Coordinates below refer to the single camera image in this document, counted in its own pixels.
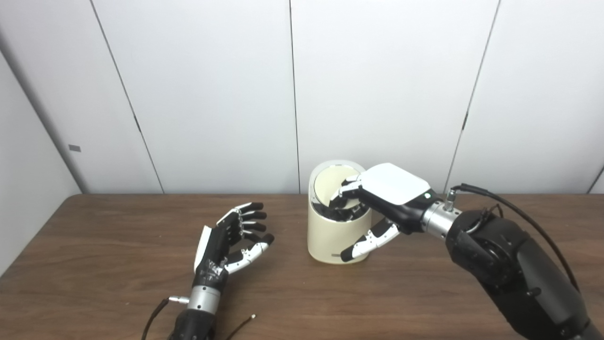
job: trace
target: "black arm segment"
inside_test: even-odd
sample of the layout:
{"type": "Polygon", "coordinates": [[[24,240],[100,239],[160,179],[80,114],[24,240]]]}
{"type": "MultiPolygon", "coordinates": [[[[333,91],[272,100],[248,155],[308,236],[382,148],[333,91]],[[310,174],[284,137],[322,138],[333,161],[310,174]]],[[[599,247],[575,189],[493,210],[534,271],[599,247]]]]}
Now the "black arm segment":
{"type": "Polygon", "coordinates": [[[516,223],[467,211],[454,221],[446,245],[453,262],[477,278],[523,337],[604,340],[590,321],[581,294],[516,223]]]}
{"type": "Polygon", "coordinates": [[[211,340],[215,334],[214,315],[201,310],[185,309],[176,318],[174,331],[168,340],[211,340]]]}

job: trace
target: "robotic hand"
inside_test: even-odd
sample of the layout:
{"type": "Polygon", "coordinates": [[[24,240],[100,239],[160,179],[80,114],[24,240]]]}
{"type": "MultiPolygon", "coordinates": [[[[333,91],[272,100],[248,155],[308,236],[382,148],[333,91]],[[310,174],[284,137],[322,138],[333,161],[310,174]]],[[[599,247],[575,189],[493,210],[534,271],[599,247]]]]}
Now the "robotic hand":
{"type": "Polygon", "coordinates": [[[227,212],[216,227],[204,227],[195,255],[191,297],[169,298],[187,305],[187,309],[177,317],[169,340],[214,338],[215,314],[228,275],[252,263],[275,239],[271,234],[260,237],[253,232],[266,231],[264,224],[252,221],[266,218],[266,213],[259,211],[262,208],[262,203],[243,204],[227,212]],[[252,245],[229,253],[231,246],[244,239],[252,241],[252,245]]]}
{"type": "MultiPolygon", "coordinates": [[[[385,216],[341,252],[342,260],[369,253],[401,233],[428,232],[445,241],[451,260],[476,277],[508,323],[523,337],[603,340],[587,316],[574,277],[559,250],[553,246],[568,269],[569,278],[513,221],[495,216],[492,209],[455,209],[458,190],[495,198],[536,225],[517,207],[484,189],[454,187],[444,201],[421,178],[392,164],[380,164],[347,178],[329,204],[337,209],[348,199],[358,198],[385,216]]],[[[538,230],[547,237],[540,227],[538,230]]]]}

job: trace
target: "black fingertip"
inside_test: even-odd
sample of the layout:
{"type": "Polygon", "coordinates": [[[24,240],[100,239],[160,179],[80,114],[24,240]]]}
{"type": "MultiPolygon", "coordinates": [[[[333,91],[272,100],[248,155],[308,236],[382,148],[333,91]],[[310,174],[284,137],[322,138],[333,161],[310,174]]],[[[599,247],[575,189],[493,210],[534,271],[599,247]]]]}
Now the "black fingertip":
{"type": "Polygon", "coordinates": [[[248,206],[249,210],[262,210],[264,209],[264,204],[262,202],[252,202],[248,206]]]}
{"type": "Polygon", "coordinates": [[[354,248],[354,246],[350,246],[350,247],[342,250],[342,252],[340,253],[340,258],[342,259],[342,261],[348,262],[348,261],[352,261],[355,259],[352,257],[353,248],[354,248]]]}
{"type": "Polygon", "coordinates": [[[274,240],[275,240],[275,237],[273,236],[273,234],[266,234],[266,235],[262,236],[262,239],[260,240],[260,242],[264,242],[270,246],[274,240]]]}
{"type": "Polygon", "coordinates": [[[346,199],[338,196],[333,200],[329,201],[329,209],[339,209],[346,205],[346,199]]]}
{"type": "Polygon", "coordinates": [[[263,211],[247,212],[245,214],[242,214],[241,218],[244,221],[249,221],[249,220],[264,220],[266,218],[266,212],[263,212],[263,211]]]}
{"type": "Polygon", "coordinates": [[[266,226],[264,224],[258,223],[258,222],[254,223],[254,224],[250,224],[249,228],[252,229],[252,230],[259,231],[259,232],[265,232],[266,231],[266,226]]]}

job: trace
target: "silver cylindrical joint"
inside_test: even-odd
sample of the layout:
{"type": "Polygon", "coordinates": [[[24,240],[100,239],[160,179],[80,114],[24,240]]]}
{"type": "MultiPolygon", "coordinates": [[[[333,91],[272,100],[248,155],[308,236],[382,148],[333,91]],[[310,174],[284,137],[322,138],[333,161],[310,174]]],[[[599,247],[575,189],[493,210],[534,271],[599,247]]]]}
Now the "silver cylindrical joint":
{"type": "Polygon", "coordinates": [[[451,211],[445,210],[445,202],[438,201],[432,204],[422,217],[423,231],[430,233],[442,240],[447,237],[453,221],[461,213],[460,210],[452,208],[451,211]]]}
{"type": "Polygon", "coordinates": [[[187,308],[216,314],[219,302],[220,291],[208,286],[195,286],[191,291],[187,308]]]}
{"type": "Polygon", "coordinates": [[[453,211],[453,205],[455,205],[455,199],[457,198],[457,191],[449,190],[447,194],[447,199],[445,200],[445,211],[453,211]]]}

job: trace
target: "cable connector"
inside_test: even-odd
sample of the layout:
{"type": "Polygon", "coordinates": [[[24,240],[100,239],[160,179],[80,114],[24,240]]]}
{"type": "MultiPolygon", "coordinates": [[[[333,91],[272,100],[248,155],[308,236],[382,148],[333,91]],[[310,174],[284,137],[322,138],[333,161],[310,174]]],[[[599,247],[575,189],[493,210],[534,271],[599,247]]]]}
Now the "cable connector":
{"type": "Polygon", "coordinates": [[[170,302],[178,302],[180,304],[188,304],[189,298],[187,298],[186,296],[172,295],[171,297],[168,298],[168,300],[170,300],[170,302]]]}
{"type": "Polygon", "coordinates": [[[447,194],[447,198],[445,200],[445,205],[443,206],[444,211],[453,211],[453,206],[455,205],[455,199],[457,198],[457,190],[451,188],[449,193],[447,194]]]}

